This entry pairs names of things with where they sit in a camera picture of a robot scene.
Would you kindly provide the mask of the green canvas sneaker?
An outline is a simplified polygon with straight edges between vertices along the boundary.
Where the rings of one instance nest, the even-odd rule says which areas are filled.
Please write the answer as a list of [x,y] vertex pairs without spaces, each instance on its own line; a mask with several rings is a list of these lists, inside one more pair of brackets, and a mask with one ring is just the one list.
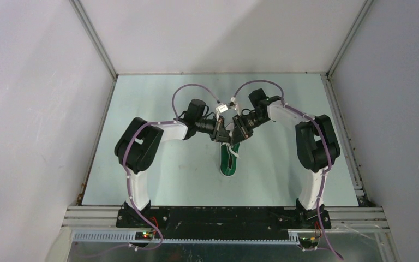
[[[240,144],[234,147],[236,152],[239,151]],[[237,158],[233,157],[228,151],[225,144],[220,145],[220,172],[223,176],[230,177],[235,174],[237,167]]]

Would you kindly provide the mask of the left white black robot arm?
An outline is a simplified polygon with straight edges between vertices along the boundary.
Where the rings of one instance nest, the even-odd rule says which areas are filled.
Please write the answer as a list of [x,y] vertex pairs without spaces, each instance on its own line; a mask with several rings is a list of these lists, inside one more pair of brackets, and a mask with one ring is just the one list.
[[225,124],[223,116],[211,114],[204,101],[193,99],[188,108],[171,121],[147,122],[134,118],[119,139],[114,153],[126,172],[126,203],[133,208],[129,219],[137,227],[145,227],[151,220],[151,213],[146,209],[151,202],[146,170],[162,143],[188,140],[196,133],[208,134],[212,141],[221,144],[230,143],[234,124]]

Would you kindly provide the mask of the white shoelace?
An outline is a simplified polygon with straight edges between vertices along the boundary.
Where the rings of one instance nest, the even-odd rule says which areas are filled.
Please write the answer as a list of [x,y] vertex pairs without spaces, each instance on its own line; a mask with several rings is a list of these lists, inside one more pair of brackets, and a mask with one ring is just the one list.
[[230,145],[230,143],[225,143],[225,146],[226,146],[226,148],[227,148],[227,151],[233,156],[233,157],[235,157],[235,158],[239,158],[240,156],[239,156],[239,154],[238,154],[238,152],[236,152],[235,150],[234,150],[234,147],[232,146],[232,145]]

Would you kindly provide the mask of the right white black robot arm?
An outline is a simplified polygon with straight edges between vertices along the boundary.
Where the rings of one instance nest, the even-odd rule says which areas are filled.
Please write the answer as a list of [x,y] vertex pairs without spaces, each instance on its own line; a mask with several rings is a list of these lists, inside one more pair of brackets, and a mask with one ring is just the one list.
[[311,116],[285,103],[280,96],[268,97],[262,89],[249,95],[253,109],[232,118],[231,144],[237,145],[253,135],[254,128],[273,121],[292,125],[301,165],[309,171],[295,203],[294,221],[300,228],[324,227],[326,180],[340,147],[331,119],[327,115]]

